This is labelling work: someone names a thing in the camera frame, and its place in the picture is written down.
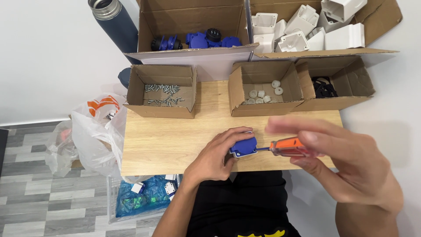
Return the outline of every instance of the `gray checkered floor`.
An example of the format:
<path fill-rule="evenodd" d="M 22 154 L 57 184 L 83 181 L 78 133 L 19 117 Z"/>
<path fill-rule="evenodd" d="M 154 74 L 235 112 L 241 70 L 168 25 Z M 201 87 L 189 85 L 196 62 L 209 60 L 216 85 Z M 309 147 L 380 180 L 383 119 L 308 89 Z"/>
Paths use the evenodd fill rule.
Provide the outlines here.
<path fill-rule="evenodd" d="M 83 168 L 64 178 L 51 174 L 44 144 L 54 128 L 9 131 L 0 178 L 0 237 L 151 236 L 159 218 L 108 225 L 104 176 Z"/>

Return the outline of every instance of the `left hand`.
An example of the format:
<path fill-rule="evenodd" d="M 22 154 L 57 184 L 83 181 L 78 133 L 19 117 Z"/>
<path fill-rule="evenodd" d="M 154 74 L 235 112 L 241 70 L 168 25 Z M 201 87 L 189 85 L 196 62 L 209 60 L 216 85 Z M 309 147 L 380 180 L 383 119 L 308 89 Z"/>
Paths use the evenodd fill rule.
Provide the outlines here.
<path fill-rule="evenodd" d="M 184 171 L 183 181 L 198 186 L 205 180 L 227 180 L 238 159 L 232 157 L 225 164 L 225 156 L 236 142 L 254 137 L 251 131 L 250 127 L 236 127 L 218 134 Z"/>

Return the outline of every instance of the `light wood tabletop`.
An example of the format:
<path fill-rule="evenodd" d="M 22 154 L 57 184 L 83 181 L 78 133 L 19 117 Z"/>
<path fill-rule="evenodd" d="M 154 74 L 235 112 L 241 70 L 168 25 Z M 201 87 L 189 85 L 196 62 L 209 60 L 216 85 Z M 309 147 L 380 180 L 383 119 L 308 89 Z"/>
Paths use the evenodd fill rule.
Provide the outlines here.
<path fill-rule="evenodd" d="M 128 110 L 121 175 L 182 174 L 218 133 L 231 127 L 253 128 L 257 148 L 292 135 L 264 133 L 268 116 L 231 117 L 228 81 L 197 83 L 196 118 L 144 118 Z M 342 126 L 338 110 L 293 112 L 293 116 L 325 119 Z M 320 158 L 334 167 L 327 156 Z M 289 158 L 260 151 L 239 159 L 233 171 L 293 170 Z"/>

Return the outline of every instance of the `white plastic crate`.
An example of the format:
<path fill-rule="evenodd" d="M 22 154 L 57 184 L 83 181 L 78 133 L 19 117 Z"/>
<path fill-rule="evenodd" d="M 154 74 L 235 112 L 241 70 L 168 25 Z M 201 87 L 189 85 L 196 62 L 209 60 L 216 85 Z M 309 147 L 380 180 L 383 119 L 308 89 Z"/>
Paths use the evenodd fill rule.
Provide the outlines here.
<path fill-rule="evenodd" d="M 121 180 L 107 177 L 107 213 L 108 213 L 108 224 L 113 224 L 120 221 L 126 220 L 143 220 L 147 218 L 162 216 L 166 208 L 140 213 L 138 215 L 115 217 L 115 206 L 117 204 L 118 190 L 120 189 Z"/>

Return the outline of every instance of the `plastic bag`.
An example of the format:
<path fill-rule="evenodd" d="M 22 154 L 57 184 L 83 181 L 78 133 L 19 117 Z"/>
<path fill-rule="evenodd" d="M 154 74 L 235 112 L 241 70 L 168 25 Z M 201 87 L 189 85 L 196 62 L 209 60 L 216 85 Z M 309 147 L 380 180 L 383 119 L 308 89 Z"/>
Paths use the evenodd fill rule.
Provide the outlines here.
<path fill-rule="evenodd" d="M 131 191 L 133 184 L 121 181 L 115 206 L 115 217 L 137 215 L 168 207 L 170 199 L 164 188 L 167 182 L 165 175 L 155 175 L 143 181 L 145 189 L 141 194 L 137 194 Z"/>
<path fill-rule="evenodd" d="M 104 176 L 124 179 L 130 183 L 144 181 L 152 175 L 121 177 L 124 133 L 127 108 L 125 98 L 113 93 L 103 93 L 82 103 L 72 111 L 73 141 L 79 159 L 87 170 Z M 115 113 L 111 121 L 106 117 Z"/>
<path fill-rule="evenodd" d="M 45 164 L 53 175 L 64 177 L 70 171 L 72 162 L 79 157 L 72 139 L 72 121 L 59 123 L 45 145 Z"/>

